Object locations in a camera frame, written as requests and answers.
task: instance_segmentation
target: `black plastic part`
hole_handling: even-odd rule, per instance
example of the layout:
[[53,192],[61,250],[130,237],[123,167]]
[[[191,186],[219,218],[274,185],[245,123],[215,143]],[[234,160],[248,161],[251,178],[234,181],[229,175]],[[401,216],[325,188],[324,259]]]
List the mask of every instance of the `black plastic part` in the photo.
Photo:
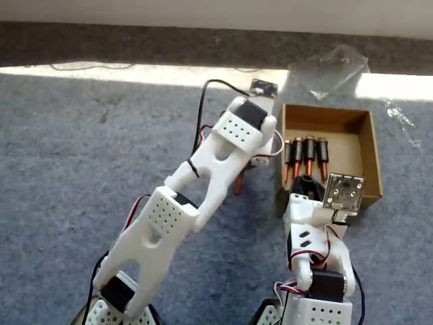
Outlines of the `black plastic part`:
[[266,110],[263,110],[261,107],[250,102],[249,100],[245,101],[241,106],[236,108],[233,111],[233,114],[240,117],[249,125],[255,127],[259,131],[262,127],[264,119],[268,115]]
[[[262,303],[260,304],[260,307],[256,310],[256,312],[252,316],[252,318],[251,318],[250,322],[248,323],[248,325],[256,325],[257,322],[258,322],[258,320],[262,316],[263,311],[265,310],[265,308],[267,306],[274,306],[275,308],[278,309],[278,305],[279,305],[278,299],[265,299],[265,300],[263,300]],[[274,324],[276,322],[277,322],[277,320],[273,320],[271,322],[271,324]]]
[[290,255],[292,254],[292,232],[289,232],[287,236],[287,260],[290,260]]
[[292,164],[302,162],[302,141],[294,140],[292,144]]
[[317,141],[317,161],[319,163],[328,163],[329,155],[327,152],[327,141]]
[[323,201],[325,197],[325,188],[310,175],[302,175],[295,178],[290,192],[305,196],[312,194],[313,200],[316,201]]
[[187,198],[186,196],[182,195],[181,193],[177,193],[176,197],[175,197],[176,202],[178,202],[180,205],[185,205],[185,204],[190,204],[192,205],[194,208],[198,209],[198,206],[192,202],[189,198]]
[[128,302],[134,296],[134,290],[129,288],[117,276],[111,278],[110,281],[101,289],[101,296],[114,308],[121,313],[124,312]]
[[310,286],[308,298],[343,302],[344,276],[338,272],[324,269],[312,269],[313,282]]
[[291,157],[292,157],[292,144],[284,144],[284,163],[290,164],[291,163]]
[[304,147],[304,160],[315,160],[316,158],[316,140],[305,139]]

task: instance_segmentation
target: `clear plastic bag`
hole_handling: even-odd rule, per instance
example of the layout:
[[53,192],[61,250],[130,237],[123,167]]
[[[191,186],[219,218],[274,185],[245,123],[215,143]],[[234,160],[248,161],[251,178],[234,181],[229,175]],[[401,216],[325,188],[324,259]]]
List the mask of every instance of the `clear plastic bag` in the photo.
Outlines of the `clear plastic bag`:
[[335,92],[350,78],[368,67],[368,59],[347,45],[289,65],[290,78],[303,85],[318,100]]
[[[286,85],[284,95],[287,97],[288,94],[296,93],[297,102],[299,99],[301,102],[310,102],[310,99],[299,94],[307,91],[324,106],[338,107],[344,98],[353,98],[355,95],[355,102],[360,100],[355,94],[358,82],[363,75],[369,73],[368,59],[365,56],[347,45],[339,45],[328,53],[290,64],[290,83]],[[375,107],[384,110],[385,114],[396,121],[407,141],[421,150],[421,140],[414,138],[416,125],[400,106],[389,98],[376,98]]]

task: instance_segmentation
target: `cardboard box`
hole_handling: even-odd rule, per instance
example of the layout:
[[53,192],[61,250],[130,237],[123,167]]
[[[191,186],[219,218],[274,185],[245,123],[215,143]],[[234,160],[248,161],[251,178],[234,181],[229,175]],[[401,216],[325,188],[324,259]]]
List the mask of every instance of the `cardboard box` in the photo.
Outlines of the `cardboard box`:
[[[383,196],[380,162],[375,138],[373,117],[366,110],[324,108],[284,104],[278,116],[277,128],[284,139],[308,135],[328,140],[328,172],[363,176],[365,185],[361,208],[368,207]],[[278,191],[289,190],[292,169],[284,186],[284,154],[276,160],[276,186]],[[326,187],[320,178],[317,159],[313,177]],[[302,164],[300,174],[305,172]]]

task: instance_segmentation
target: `perforated white plastic part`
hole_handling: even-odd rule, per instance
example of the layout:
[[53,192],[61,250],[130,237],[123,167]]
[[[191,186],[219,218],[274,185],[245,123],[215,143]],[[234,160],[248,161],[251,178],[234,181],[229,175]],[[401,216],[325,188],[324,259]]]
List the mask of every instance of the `perforated white plastic part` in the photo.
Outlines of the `perforated white plastic part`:
[[99,299],[90,309],[86,319],[86,325],[156,325],[149,307],[146,307],[143,315],[136,320],[124,319],[122,313],[108,305],[103,299]]
[[283,325],[350,325],[352,303],[289,295]]
[[103,260],[93,281],[100,289],[128,261],[140,265],[139,288],[125,310],[136,318],[148,305],[165,278],[171,259],[191,230],[198,210],[179,204],[176,192],[167,186],[156,188],[138,218],[119,236]]
[[262,133],[232,112],[225,112],[213,130],[247,154],[252,155],[262,143]]
[[274,325],[281,315],[274,306],[266,306],[256,325]]
[[[227,119],[230,116],[235,116],[231,113],[231,111],[235,110],[244,102],[245,98],[242,97],[237,97],[232,101],[226,113],[224,113],[224,115],[221,117],[221,119],[225,121],[224,123],[229,123],[230,120]],[[248,129],[251,130],[250,134],[248,135],[248,140],[245,138],[244,141],[245,145],[248,143],[248,147],[246,149],[234,146],[229,139],[222,136],[217,129],[221,128],[224,130],[224,123],[219,123],[220,122],[214,126],[211,134],[202,142],[197,151],[192,155],[190,158],[190,163],[186,161],[183,162],[175,171],[175,173],[171,176],[168,176],[165,180],[165,184],[169,188],[176,192],[180,192],[184,185],[197,179],[197,175],[192,169],[191,165],[194,166],[199,176],[210,176],[206,197],[198,207],[200,215],[193,226],[193,231],[195,232],[200,231],[204,227],[212,214],[221,205],[225,196],[227,195],[228,187],[233,183],[241,170],[248,164],[248,161],[250,161],[252,157],[251,152],[263,146],[269,141],[269,139],[271,139],[277,124],[277,120],[272,115],[266,116],[260,128],[260,131],[263,134],[259,130],[246,123],[248,125]],[[234,125],[237,124],[236,128],[244,129],[241,130],[242,132],[249,132],[246,131],[246,127],[240,127],[240,123],[238,124],[237,122],[234,122],[234,118],[230,124],[233,124],[233,127],[235,127]],[[227,148],[227,146],[232,147],[233,151],[226,158],[219,158],[218,155],[224,150],[224,148]]]

